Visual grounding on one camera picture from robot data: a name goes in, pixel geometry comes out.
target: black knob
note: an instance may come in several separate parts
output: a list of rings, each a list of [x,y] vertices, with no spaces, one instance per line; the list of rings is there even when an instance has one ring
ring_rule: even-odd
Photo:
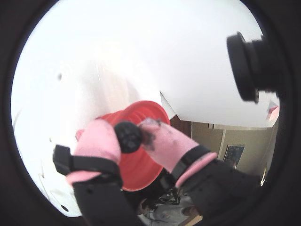
[[[122,121],[114,127],[122,153],[133,153],[142,142],[140,129],[130,121]]]
[[[228,54],[235,82],[244,101],[258,103],[258,91],[281,92],[282,71],[268,40],[246,42],[241,33],[227,38]]]

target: black strap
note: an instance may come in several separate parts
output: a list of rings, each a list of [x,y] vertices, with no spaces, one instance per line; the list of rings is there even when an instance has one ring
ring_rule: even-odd
[[[73,171],[86,170],[101,172],[104,174],[103,176],[108,174],[121,181],[119,166],[115,162],[98,157],[72,156],[69,147],[56,145],[53,162],[56,171],[63,175]]]
[[[134,226],[139,218],[116,181],[96,177],[73,183],[74,195],[90,226]]]
[[[202,145],[198,145],[190,149],[183,157],[178,161],[175,168],[171,172],[174,180],[177,181],[179,177],[191,166],[197,159],[201,158],[204,154],[209,153],[210,150]]]

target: red cup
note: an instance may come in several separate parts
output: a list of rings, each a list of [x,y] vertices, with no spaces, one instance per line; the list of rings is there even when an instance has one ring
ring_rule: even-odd
[[[170,125],[165,110],[152,101],[138,101],[122,111],[106,114],[99,118],[106,120],[112,126],[124,120],[137,125],[146,118],[160,119]],[[151,159],[142,147],[134,153],[121,154],[119,168],[123,180],[122,189],[130,192],[147,187],[163,169],[161,165]]]

